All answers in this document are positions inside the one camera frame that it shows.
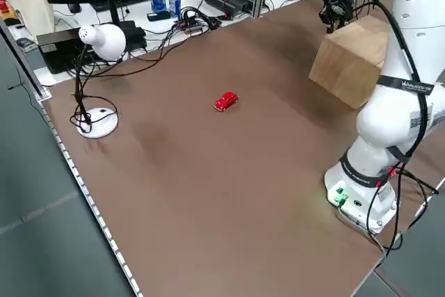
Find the white desk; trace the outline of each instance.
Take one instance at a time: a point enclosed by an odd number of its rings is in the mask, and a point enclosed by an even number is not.
[[[183,7],[184,6],[198,7],[199,4],[201,3],[201,1],[202,0],[182,0],[182,6]],[[266,3],[270,7],[271,7],[270,1],[273,2],[275,9],[277,9],[285,1],[289,1],[289,2],[286,2],[286,5],[289,5],[290,3],[293,2],[291,0],[266,0]],[[60,18],[63,19],[64,21],[66,21],[66,23],[62,20],[59,21],[59,23],[56,26],[56,30],[61,31],[61,30],[65,30],[65,29],[70,29],[71,27],[75,28],[75,27],[80,27],[83,25],[98,24],[99,23],[98,17],[99,17],[101,23],[111,21],[111,16],[110,16],[109,11],[102,12],[97,15],[96,11],[91,7],[90,4],[83,3],[83,4],[81,4],[81,7],[82,7],[82,12],[79,14],[76,14],[75,16],[64,16],[58,12],[54,12],[55,23],[57,23]],[[163,20],[163,21],[158,21],[158,22],[149,22],[147,19],[147,13],[150,13],[152,11],[150,1],[130,5],[130,6],[128,6],[128,9],[130,10],[130,14],[128,14],[126,16],[126,20],[133,20],[136,23],[136,26],[139,26],[143,29],[147,29],[150,31],[154,31],[154,32],[167,31],[171,28],[173,21],[174,21],[174,19],[169,19],[169,20]],[[71,15],[71,13],[69,12],[66,5],[54,5],[54,10],[59,11],[61,13],[66,13],[66,15]],[[217,16],[217,15],[223,14],[219,10],[207,5],[205,2],[202,2],[200,10],[209,16]],[[119,16],[122,17],[122,12],[120,9],[118,9],[118,12],[119,12]],[[242,20],[246,17],[248,17],[248,16],[247,15],[242,16],[242,18],[240,18],[238,20],[234,20],[233,22],[223,22],[223,25],[233,24],[233,23],[235,23],[239,20]],[[29,35],[26,36],[27,35],[26,29],[22,29],[21,31],[14,31],[14,28],[12,28],[12,33],[15,37],[17,37],[17,36],[18,37],[29,37],[31,39],[34,39],[33,37],[30,37]],[[154,49],[160,45],[160,43],[161,43],[160,39],[163,38],[163,35],[154,35],[154,34],[147,33],[146,38],[147,38],[147,50],[151,50],[151,49]],[[177,34],[172,39],[171,43],[173,44],[176,42],[180,42],[182,40],[185,40],[186,38],[187,38],[187,35],[180,33],[180,34]],[[141,51],[141,52],[135,53],[135,55],[137,55],[137,56],[141,55],[141,54],[144,54],[144,52]],[[39,79],[40,83],[42,85],[46,85],[46,86],[52,86],[56,83],[59,83],[61,81],[65,81],[65,80],[72,78],[66,72],[62,72],[60,74],[52,74],[51,72],[49,72],[49,70],[46,67],[36,70],[35,74],[36,74],[37,78]]]

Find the lamp base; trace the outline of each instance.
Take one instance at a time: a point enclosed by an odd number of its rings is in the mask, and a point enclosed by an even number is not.
[[[111,134],[118,127],[118,115],[108,108],[93,108],[87,111],[90,114],[91,125],[77,122],[77,131],[86,138],[101,138]]]

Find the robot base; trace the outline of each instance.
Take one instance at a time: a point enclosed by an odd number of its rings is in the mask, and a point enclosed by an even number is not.
[[[326,172],[325,185],[329,202],[338,207],[342,199],[346,200],[341,210],[351,220],[366,229],[369,205],[377,189],[363,187],[354,182],[343,171],[340,163]],[[380,187],[379,194],[374,200],[369,216],[370,231],[374,234],[381,233],[395,214],[396,194],[391,184],[387,182],[383,187]]]
[[[118,115],[108,108],[93,108],[87,111],[90,114],[91,125],[77,122],[77,131],[86,138],[101,138],[111,134],[118,126]]]

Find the lamp shade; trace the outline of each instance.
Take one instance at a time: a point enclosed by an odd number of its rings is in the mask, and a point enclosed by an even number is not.
[[[95,53],[105,61],[119,59],[127,45],[124,32],[114,24],[82,27],[79,37],[83,43],[91,45]]]

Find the desk lamp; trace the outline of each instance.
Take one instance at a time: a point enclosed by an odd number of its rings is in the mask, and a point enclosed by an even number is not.
[[[86,45],[91,45],[94,52],[105,61],[117,61],[125,51],[127,39],[121,28],[114,24],[86,26],[79,30],[79,37]],[[76,92],[74,97],[79,105],[79,117],[76,119],[77,131],[86,138],[101,138],[109,135],[118,126],[118,115],[108,108],[85,110],[83,105],[83,86],[80,82],[80,68],[86,53],[84,48],[76,69]]]

